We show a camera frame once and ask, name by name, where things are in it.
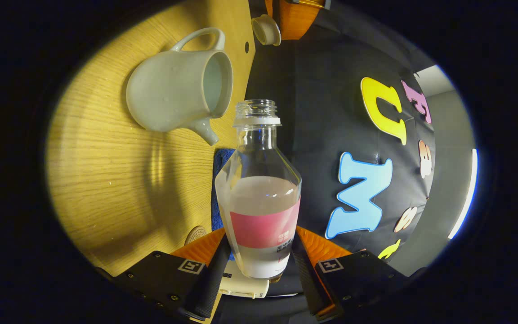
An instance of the sticker label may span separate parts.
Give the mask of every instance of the sticker label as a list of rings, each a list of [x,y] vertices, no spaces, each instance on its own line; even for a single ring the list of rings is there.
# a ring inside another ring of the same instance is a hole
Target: sticker label
[[[337,258],[327,261],[319,261],[319,267],[321,267],[321,271],[323,271],[323,273],[344,269],[343,265],[339,262],[339,260],[337,260]]]
[[[203,267],[204,263],[185,259],[185,261],[181,263],[177,270],[198,275],[201,270],[203,270]]]
[[[246,248],[275,248],[281,251],[292,241],[301,198],[289,209],[270,215],[242,215],[231,212],[238,245]]]

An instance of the blue cloth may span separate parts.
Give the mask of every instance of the blue cloth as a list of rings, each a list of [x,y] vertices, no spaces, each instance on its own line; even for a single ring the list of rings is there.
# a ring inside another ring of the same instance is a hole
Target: blue cloth
[[[221,171],[225,163],[232,156],[234,149],[218,149],[213,156],[213,180],[211,183],[211,229],[218,230],[223,227],[219,204],[217,203],[217,193],[215,192],[215,177]],[[234,261],[233,253],[229,256],[229,260]]]

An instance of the blue letter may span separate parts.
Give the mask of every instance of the blue letter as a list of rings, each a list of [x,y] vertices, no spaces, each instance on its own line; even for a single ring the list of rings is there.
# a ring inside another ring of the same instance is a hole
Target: blue letter
[[[337,194],[337,199],[356,211],[335,208],[329,218],[325,237],[332,239],[337,234],[354,230],[375,230],[383,211],[371,199],[389,187],[392,176],[393,162],[390,158],[387,158],[385,164],[372,164],[355,161],[349,152],[343,153],[339,161],[339,182],[347,184],[354,178],[363,181]]]

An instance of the white device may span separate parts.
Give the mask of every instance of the white device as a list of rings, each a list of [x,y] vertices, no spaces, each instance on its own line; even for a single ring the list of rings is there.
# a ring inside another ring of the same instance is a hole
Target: white device
[[[269,290],[269,280],[257,280],[245,277],[235,261],[229,260],[223,271],[219,292],[248,298],[265,298]]]

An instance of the pitcher spout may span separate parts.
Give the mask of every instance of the pitcher spout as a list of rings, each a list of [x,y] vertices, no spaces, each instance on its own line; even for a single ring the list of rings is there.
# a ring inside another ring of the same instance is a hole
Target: pitcher spout
[[[197,119],[196,121],[191,121],[185,128],[191,129],[199,136],[201,136],[209,146],[213,146],[216,142],[219,142],[219,137],[214,133],[213,129],[211,129],[211,124],[209,122],[209,118]]]

